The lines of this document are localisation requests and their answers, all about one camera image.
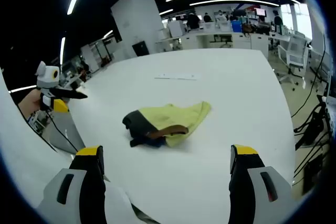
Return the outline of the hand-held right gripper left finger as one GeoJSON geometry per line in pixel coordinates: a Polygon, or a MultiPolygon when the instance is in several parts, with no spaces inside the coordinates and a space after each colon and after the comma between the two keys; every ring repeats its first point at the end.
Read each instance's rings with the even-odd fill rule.
{"type": "Polygon", "coordinates": [[[37,212],[47,223],[106,223],[103,147],[79,150],[44,188],[37,212]]]}

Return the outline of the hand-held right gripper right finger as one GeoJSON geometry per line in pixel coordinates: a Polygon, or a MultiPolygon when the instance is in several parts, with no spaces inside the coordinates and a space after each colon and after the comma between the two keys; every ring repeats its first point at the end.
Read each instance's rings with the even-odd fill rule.
{"type": "Polygon", "coordinates": [[[290,184],[258,152],[232,145],[229,223],[286,223],[293,211],[290,184]]]}

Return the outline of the person's left hand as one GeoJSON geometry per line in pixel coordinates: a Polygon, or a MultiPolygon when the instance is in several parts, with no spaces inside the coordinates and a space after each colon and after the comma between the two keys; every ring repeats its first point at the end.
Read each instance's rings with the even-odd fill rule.
{"type": "Polygon", "coordinates": [[[29,119],[33,113],[40,110],[40,98],[41,92],[33,89],[20,101],[18,107],[25,119],[29,119]]]}

